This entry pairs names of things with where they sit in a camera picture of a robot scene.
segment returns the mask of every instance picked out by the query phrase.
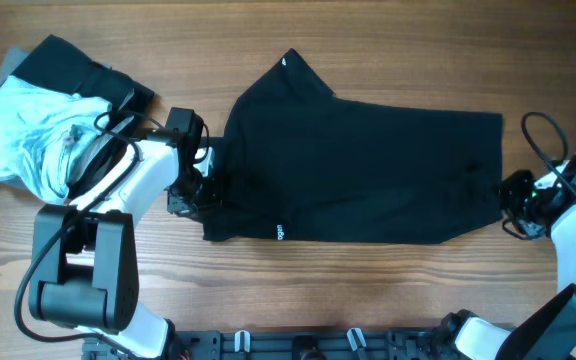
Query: black cloth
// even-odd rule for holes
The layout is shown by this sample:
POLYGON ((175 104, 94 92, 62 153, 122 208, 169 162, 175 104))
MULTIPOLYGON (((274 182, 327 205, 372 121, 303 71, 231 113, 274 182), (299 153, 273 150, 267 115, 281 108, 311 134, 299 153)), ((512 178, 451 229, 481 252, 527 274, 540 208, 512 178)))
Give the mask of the black cloth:
POLYGON ((502 117, 341 100, 296 51, 236 102, 204 238, 436 244, 501 218, 502 117))
MULTIPOLYGON (((41 42, 13 71, 12 75, 35 86, 82 97, 101 97, 112 104, 113 110, 146 113, 155 93, 133 81, 128 75, 111 70, 95 62, 83 51, 54 35, 41 42)), ((124 116, 111 116, 108 129, 112 129, 124 116)), ((141 123, 140 118, 126 125, 119 133, 131 136, 141 123)), ((122 149, 124 143, 110 140, 91 161, 81 178, 70 185, 71 198, 90 190, 95 173, 122 149)))

